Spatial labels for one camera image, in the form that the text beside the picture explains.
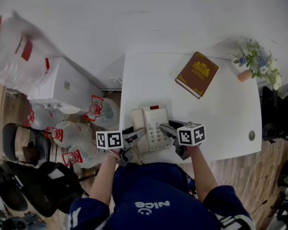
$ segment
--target flower vase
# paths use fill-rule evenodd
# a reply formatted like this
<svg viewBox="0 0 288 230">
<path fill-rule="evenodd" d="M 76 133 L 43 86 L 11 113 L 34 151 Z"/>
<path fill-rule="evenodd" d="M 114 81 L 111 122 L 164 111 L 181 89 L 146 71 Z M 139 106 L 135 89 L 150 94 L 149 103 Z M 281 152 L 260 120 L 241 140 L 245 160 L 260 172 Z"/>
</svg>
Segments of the flower vase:
<svg viewBox="0 0 288 230">
<path fill-rule="evenodd" d="M 240 82 L 244 82 L 247 79 L 250 79 L 251 77 L 252 77 L 252 71 L 249 70 L 249 69 L 243 71 L 242 73 L 240 73 L 238 75 L 238 79 L 239 79 Z"/>
</svg>

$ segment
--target white corded telephone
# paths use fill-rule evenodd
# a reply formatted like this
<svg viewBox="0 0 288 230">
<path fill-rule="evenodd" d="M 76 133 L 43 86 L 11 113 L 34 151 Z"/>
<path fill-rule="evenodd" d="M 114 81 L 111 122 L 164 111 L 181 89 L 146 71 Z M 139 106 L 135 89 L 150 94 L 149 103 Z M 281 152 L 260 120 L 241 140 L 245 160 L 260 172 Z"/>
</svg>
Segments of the white corded telephone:
<svg viewBox="0 0 288 230">
<path fill-rule="evenodd" d="M 132 110 L 131 114 L 135 130 L 146 128 L 146 136 L 137 141 L 139 153 L 169 149 L 171 147 L 170 138 L 165 136 L 159 129 L 160 124 L 168 123 L 168 115 L 165 108 L 159 108 L 159 105 L 155 105 Z"/>
</svg>

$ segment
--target wall outlet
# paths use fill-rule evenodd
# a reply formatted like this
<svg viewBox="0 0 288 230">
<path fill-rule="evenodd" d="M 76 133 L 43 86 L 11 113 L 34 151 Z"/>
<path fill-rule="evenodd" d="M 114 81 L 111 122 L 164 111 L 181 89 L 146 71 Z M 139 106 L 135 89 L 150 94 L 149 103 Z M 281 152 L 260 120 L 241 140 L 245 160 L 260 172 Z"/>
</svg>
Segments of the wall outlet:
<svg viewBox="0 0 288 230">
<path fill-rule="evenodd" d="M 110 81 L 116 83 L 118 86 L 122 86 L 122 80 L 120 78 L 110 78 Z"/>
</svg>

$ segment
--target brown book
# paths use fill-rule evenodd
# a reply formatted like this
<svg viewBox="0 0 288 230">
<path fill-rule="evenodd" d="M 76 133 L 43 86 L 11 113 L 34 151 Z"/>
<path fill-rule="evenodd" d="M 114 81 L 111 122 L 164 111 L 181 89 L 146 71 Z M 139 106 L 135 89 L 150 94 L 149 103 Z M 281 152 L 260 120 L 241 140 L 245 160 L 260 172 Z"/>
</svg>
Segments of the brown book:
<svg viewBox="0 0 288 230">
<path fill-rule="evenodd" d="M 199 52 L 191 57 L 175 81 L 200 99 L 219 67 Z"/>
</svg>

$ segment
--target blue shirt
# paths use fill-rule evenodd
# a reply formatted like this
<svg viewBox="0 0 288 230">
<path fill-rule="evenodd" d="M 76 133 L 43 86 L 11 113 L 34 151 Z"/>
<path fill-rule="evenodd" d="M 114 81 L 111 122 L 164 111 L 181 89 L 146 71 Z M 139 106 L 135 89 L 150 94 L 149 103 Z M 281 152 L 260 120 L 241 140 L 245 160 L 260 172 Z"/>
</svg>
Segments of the blue shirt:
<svg viewBox="0 0 288 230">
<path fill-rule="evenodd" d="M 175 164 L 127 164 L 113 181 L 114 213 L 104 230 L 219 230 L 214 213 L 246 215 L 232 186 L 218 186 L 201 203 L 189 194 L 185 172 Z M 109 207 L 96 199 L 82 198 L 70 208 L 72 230 L 95 229 L 109 216 Z"/>
</svg>

